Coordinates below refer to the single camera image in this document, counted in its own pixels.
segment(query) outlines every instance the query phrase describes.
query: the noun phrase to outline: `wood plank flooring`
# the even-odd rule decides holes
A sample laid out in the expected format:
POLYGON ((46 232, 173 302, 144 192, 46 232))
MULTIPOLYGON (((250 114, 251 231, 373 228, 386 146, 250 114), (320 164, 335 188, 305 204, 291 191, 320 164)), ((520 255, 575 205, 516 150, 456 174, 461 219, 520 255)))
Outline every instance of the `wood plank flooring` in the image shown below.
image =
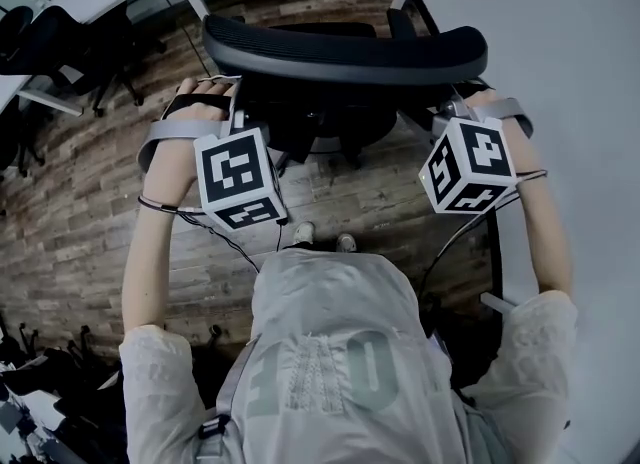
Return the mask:
MULTIPOLYGON (((391 0, 211 0, 212 11, 243 15, 252 25, 312 21, 362 21, 388 35, 385 11, 391 0)), ((415 10, 420 32, 426 32, 415 10)), ((167 11, 179 19, 206 56, 199 24, 188 7, 167 11)), ((46 165, 30 164, 29 177, 5 173, 0 204, 0 310, 9 331, 38 329, 41 345, 65 345, 80 327, 91 327, 100 354, 114 355, 122 340, 120 288, 137 215, 142 173, 135 155, 150 122, 156 120, 186 76, 202 76, 181 30, 154 18, 147 30, 160 33, 167 52, 150 55, 133 83, 145 96, 135 107, 122 86, 105 98, 106 113, 80 118, 57 113, 39 133, 37 149, 46 165)), ((210 59, 208 67, 215 69, 210 59)), ((90 106, 88 97, 73 97, 90 106)), ((417 288, 421 271, 464 217, 435 215, 417 178, 425 151, 397 124, 384 140, 366 149, 362 168, 339 156, 316 156, 290 167, 282 191, 291 224, 311 220, 318 238, 353 233, 365 252, 395 263, 417 288)), ((197 192, 190 193, 197 203, 197 192)), ((260 266, 275 250, 278 227, 263 224, 233 235, 260 266)), ((486 227, 463 238, 434 269, 428 290, 446 305, 478 314, 477 294, 491 287, 486 227)), ((167 328, 194 343, 208 327, 224 330, 221 343, 246 340, 255 273, 235 251, 207 232, 176 221, 171 248, 167 328)))

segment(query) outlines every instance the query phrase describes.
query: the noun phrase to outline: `white cube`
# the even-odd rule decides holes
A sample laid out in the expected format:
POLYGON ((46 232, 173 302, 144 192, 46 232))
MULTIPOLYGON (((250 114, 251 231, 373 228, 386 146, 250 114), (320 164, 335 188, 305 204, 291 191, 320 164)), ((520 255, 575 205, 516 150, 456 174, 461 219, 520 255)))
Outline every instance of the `white cube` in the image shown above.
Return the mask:
POLYGON ((452 118, 420 181, 437 213, 486 212, 517 183, 502 121, 452 118))
POLYGON ((259 128, 194 141, 203 211, 227 231, 286 217, 259 128))

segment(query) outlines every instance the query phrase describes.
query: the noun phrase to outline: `black office chair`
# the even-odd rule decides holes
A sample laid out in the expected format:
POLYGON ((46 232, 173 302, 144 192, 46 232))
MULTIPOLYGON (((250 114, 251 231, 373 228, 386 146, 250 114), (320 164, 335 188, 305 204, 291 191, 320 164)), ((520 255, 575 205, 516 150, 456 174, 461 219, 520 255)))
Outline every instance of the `black office chair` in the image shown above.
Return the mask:
POLYGON ((18 170, 26 178, 24 160, 27 151, 38 164, 44 165, 44 159, 34 149, 35 128, 49 114, 42 106, 30 106, 21 112, 19 103, 19 98, 14 97, 0 113, 0 171, 9 167, 19 153, 18 170))
POLYGON ((20 34, 32 19, 33 11, 26 6, 11 9, 0 19, 0 57, 7 58, 15 51, 20 34))
POLYGON ((135 105, 142 105, 144 98, 125 73, 125 66, 139 60, 141 53, 126 4, 89 25, 52 6, 22 32, 17 49, 0 59, 0 74, 47 75, 56 86, 71 87, 78 95, 99 88, 93 110, 100 117, 100 101, 114 78, 124 84, 135 105))
POLYGON ((284 152, 280 171, 314 152, 341 152, 358 166, 362 148, 391 131, 398 110, 427 129, 428 107, 484 71, 487 43, 478 30, 417 37, 405 13, 387 16, 391 39, 359 23, 258 28, 205 18, 205 49, 225 73, 242 75, 236 112, 244 124, 268 125, 269 147, 284 152))

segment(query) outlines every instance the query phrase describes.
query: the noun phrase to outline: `light gray shirt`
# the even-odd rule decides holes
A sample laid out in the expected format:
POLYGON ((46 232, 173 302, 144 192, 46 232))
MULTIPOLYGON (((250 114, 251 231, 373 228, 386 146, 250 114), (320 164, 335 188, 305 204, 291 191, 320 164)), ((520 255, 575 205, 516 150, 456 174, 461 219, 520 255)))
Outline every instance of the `light gray shirt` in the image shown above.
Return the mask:
POLYGON ((377 255, 289 249, 268 259, 253 298, 258 341, 224 436, 206 413, 184 338, 157 327, 120 347, 135 463, 544 462, 567 421, 576 310, 547 292, 506 320, 498 358, 451 392, 451 364, 426 339, 407 278, 377 255))

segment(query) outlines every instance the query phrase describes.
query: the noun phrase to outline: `shoe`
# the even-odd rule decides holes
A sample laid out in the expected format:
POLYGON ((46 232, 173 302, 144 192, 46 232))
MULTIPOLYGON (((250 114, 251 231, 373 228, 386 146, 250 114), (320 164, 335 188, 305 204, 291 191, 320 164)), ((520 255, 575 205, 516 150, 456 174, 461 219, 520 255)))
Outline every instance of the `shoe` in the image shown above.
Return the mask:
POLYGON ((336 252, 356 252, 356 239, 349 233, 342 233, 336 242, 336 252))
POLYGON ((312 244, 315 234, 316 227, 313 225, 313 222, 303 222, 296 228, 295 233, 293 233, 293 245, 301 244, 302 242, 312 244))

